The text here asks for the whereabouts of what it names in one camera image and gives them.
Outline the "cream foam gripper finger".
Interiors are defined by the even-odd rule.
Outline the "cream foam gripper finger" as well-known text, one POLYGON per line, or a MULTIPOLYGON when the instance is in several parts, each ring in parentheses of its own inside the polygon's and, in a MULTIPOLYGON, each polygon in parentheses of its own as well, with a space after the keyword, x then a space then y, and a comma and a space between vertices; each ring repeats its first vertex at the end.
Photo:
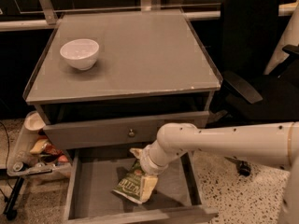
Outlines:
POLYGON ((142 156, 142 151, 143 149, 142 148, 135 148, 135 147, 132 147, 130 149, 130 152, 137 158, 137 159, 140 159, 141 156, 142 156))
POLYGON ((137 186, 135 200, 146 202, 157 185, 158 177, 155 175, 136 175, 135 181, 137 186))

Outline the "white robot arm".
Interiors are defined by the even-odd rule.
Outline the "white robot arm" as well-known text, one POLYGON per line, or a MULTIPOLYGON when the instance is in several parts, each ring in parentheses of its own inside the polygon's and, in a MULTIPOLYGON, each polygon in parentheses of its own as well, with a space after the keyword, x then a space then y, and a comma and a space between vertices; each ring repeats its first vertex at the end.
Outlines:
POLYGON ((284 192, 278 224, 299 222, 299 104, 297 93, 274 83, 287 65, 298 59, 299 12, 294 11, 278 41, 266 74, 253 80, 233 71, 223 74, 235 89, 238 108, 250 108, 255 125, 198 129, 189 123, 165 124, 156 140, 139 151, 139 162, 147 175, 160 175, 172 161, 188 151, 201 150, 238 161, 266 166, 283 166, 291 170, 284 192))

